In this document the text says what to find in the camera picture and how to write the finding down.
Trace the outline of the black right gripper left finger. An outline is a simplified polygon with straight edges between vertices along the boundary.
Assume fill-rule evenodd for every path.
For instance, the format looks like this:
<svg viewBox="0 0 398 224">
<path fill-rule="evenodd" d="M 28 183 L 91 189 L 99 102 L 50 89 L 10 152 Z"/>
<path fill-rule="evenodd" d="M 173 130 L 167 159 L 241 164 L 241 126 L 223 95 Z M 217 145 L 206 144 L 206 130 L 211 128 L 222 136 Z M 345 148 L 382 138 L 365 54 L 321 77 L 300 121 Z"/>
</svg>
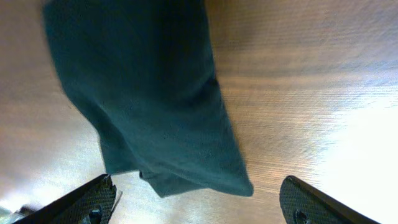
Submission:
<svg viewBox="0 0 398 224">
<path fill-rule="evenodd" d="M 109 174 L 101 174 L 15 224 L 108 224 L 117 188 Z"/>
</svg>

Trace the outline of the black Nike t-shirt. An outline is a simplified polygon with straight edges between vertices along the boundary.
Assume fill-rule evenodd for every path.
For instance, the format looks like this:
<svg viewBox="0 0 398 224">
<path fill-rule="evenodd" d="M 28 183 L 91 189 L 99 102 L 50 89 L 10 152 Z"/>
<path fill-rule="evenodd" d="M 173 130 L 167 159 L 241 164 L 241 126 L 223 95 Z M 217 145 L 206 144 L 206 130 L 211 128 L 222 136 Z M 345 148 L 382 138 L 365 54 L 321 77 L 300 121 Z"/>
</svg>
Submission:
<svg viewBox="0 0 398 224">
<path fill-rule="evenodd" d="M 42 8 L 61 86 L 97 130 L 106 171 L 160 197 L 250 197 L 216 79 L 203 1 L 55 0 Z"/>
</svg>

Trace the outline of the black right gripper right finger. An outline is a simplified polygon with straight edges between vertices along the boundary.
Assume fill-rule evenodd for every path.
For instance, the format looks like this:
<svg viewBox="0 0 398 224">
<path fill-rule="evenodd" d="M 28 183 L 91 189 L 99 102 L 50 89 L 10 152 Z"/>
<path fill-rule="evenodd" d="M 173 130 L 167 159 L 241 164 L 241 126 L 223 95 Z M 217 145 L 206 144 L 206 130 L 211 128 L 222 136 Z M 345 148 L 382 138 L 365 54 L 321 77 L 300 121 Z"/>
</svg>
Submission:
<svg viewBox="0 0 398 224">
<path fill-rule="evenodd" d="M 283 180 L 279 203 L 287 224 L 378 224 L 293 175 Z"/>
</svg>

